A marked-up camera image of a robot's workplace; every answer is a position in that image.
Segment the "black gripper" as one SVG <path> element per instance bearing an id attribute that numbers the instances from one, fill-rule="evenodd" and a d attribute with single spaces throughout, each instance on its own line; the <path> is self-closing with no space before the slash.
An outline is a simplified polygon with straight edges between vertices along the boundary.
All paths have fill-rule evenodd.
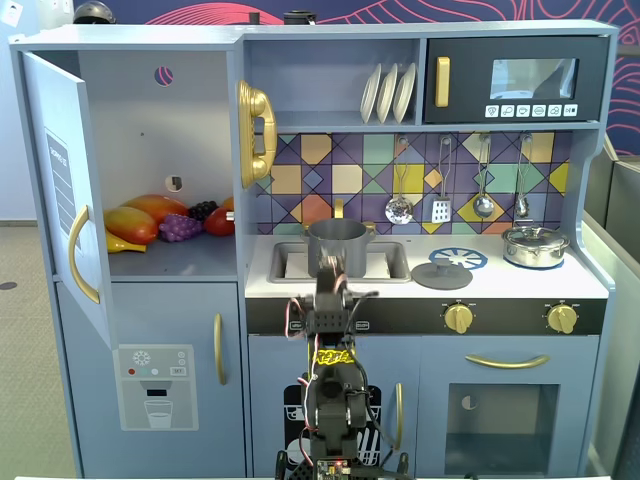
<path id="1" fill-rule="evenodd" d="M 316 292 L 313 306 L 316 312 L 338 312 L 346 309 L 344 290 L 347 285 L 346 252 L 317 255 Z"/>

